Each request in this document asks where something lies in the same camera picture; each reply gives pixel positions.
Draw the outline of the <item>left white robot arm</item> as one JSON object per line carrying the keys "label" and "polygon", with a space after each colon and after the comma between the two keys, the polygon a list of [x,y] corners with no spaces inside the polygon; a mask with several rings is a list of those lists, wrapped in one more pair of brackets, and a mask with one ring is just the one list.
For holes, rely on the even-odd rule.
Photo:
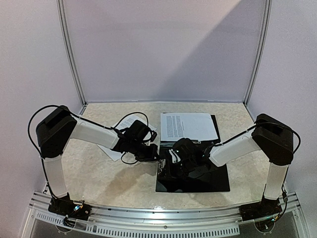
{"label": "left white robot arm", "polygon": [[153,143],[156,132],[147,123],[134,121],[129,127],[106,127],[85,119],[67,106],[55,105],[55,110],[36,127],[36,136],[43,159],[55,208],[63,215],[70,215],[73,203],[65,198],[66,189],[62,155],[70,139],[77,139],[103,146],[114,152],[130,153],[138,162],[159,160],[158,146]]}

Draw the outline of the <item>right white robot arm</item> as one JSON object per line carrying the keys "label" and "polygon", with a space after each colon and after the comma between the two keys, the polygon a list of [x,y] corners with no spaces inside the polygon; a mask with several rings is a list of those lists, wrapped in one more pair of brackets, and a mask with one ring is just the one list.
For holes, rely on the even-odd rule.
{"label": "right white robot arm", "polygon": [[189,138],[181,138],[168,153],[181,177],[188,176],[197,167],[201,167],[203,172],[215,171],[234,159],[263,151],[270,165],[264,199],[257,204],[256,212],[260,216],[267,216],[275,209],[275,200],[282,193],[287,170],[298,150],[298,146],[294,146],[294,137],[297,135],[289,126],[266,114],[260,114],[253,126],[224,142],[202,150]]}

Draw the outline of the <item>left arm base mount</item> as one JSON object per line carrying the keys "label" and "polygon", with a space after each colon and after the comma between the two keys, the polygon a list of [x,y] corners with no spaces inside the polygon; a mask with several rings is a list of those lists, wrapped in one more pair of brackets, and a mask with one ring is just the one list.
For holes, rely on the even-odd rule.
{"label": "left arm base mount", "polygon": [[68,218],[87,221],[92,210],[92,206],[84,201],[74,201],[69,194],[62,198],[51,198],[48,211]]}

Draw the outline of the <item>black file folder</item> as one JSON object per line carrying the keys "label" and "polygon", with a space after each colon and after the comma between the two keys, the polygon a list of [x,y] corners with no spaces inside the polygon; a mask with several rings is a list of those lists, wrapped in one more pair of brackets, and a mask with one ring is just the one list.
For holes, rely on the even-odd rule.
{"label": "black file folder", "polygon": [[208,113],[162,113],[156,192],[229,192],[227,166],[217,167],[207,149],[220,142]]}

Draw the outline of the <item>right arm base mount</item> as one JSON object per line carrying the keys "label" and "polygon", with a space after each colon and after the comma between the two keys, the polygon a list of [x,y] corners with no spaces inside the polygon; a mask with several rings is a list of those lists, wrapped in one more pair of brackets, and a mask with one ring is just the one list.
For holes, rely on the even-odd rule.
{"label": "right arm base mount", "polygon": [[262,197],[261,201],[241,205],[239,213],[243,221],[267,219],[271,222],[278,221],[287,209],[287,200],[285,207],[282,209],[279,198],[270,200]]}

